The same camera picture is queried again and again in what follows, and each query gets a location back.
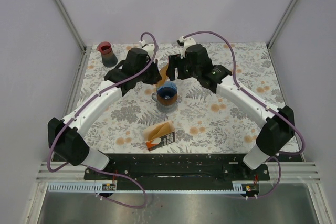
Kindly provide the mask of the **brown paper coffee filter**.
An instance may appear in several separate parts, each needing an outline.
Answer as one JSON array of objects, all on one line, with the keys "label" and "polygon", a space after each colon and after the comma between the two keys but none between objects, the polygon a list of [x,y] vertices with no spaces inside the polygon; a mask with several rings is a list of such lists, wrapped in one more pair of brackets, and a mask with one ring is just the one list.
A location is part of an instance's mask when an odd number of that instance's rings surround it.
[{"label": "brown paper coffee filter", "polygon": [[162,85],[164,85],[164,83],[167,81],[168,76],[166,75],[166,71],[169,67],[169,64],[167,63],[160,71],[160,76],[161,76],[161,80],[156,84],[156,87],[160,87]]}]

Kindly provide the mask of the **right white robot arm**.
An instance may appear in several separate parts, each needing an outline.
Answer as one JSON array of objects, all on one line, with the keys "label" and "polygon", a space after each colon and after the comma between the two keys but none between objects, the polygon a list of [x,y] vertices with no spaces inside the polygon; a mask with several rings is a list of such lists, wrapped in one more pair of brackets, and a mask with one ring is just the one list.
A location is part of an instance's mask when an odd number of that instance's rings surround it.
[{"label": "right white robot arm", "polygon": [[243,179],[250,180],[258,167],[276,155],[295,135],[293,110],[284,106],[262,103],[261,98],[234,82],[233,74],[222,65],[214,65],[207,50],[200,44],[187,47],[183,54],[170,55],[167,76],[175,79],[195,78],[202,87],[211,90],[244,110],[261,129],[255,146],[244,156],[239,166]]}]

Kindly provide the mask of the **blue cone dripper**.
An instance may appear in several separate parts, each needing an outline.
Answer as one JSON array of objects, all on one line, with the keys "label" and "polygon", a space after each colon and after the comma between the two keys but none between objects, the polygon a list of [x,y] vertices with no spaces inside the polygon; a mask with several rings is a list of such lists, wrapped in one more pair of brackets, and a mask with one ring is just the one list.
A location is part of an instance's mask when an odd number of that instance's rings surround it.
[{"label": "blue cone dripper", "polygon": [[171,99],[177,94],[177,85],[173,82],[167,81],[157,89],[157,96],[162,99]]}]

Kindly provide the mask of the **clear glass carafe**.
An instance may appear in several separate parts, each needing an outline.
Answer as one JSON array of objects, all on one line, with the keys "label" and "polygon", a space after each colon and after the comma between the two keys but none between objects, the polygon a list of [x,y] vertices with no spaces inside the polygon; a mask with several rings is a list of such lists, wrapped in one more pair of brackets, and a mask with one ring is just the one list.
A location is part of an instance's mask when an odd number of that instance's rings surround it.
[{"label": "clear glass carafe", "polygon": [[152,94],[152,99],[156,102],[156,107],[157,109],[162,112],[162,113],[172,113],[173,111],[175,111],[178,107],[178,102],[176,101],[176,103],[174,105],[171,105],[171,106],[163,106],[163,105],[160,105],[158,103],[158,100],[157,100],[157,93],[153,93]]}]

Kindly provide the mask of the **brown wooden ring holder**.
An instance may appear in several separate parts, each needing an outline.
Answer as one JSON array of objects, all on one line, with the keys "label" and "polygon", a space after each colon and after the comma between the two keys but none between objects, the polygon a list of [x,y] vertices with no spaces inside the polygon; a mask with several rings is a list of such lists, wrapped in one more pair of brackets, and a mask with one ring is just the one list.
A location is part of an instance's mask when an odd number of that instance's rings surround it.
[{"label": "brown wooden ring holder", "polygon": [[157,96],[157,102],[160,104],[160,105],[163,105],[163,106],[171,106],[171,105],[174,105],[177,101],[177,98],[178,98],[178,95],[176,94],[175,96],[173,97],[160,97],[160,96]]}]

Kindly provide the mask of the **orange coffee filter box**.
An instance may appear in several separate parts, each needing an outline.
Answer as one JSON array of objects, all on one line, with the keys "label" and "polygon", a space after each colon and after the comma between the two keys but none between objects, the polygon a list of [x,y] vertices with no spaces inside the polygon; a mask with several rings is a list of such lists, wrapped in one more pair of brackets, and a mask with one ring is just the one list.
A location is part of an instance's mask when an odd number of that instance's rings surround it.
[{"label": "orange coffee filter box", "polygon": [[173,121],[164,121],[143,130],[144,142],[148,151],[175,143],[175,127]]}]

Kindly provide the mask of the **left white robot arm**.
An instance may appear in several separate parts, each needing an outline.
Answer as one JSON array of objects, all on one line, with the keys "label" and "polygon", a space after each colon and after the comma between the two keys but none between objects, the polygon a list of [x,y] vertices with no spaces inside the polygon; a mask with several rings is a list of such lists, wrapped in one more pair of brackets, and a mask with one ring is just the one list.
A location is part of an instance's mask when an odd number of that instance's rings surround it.
[{"label": "left white robot arm", "polygon": [[154,53],[154,44],[131,48],[126,59],[108,71],[96,91],[82,105],[61,120],[52,118],[48,122],[51,153],[56,153],[73,166],[95,168],[96,174],[102,179],[112,177],[114,167],[109,164],[108,156],[89,147],[84,137],[100,115],[138,82],[156,84],[161,80]]}]

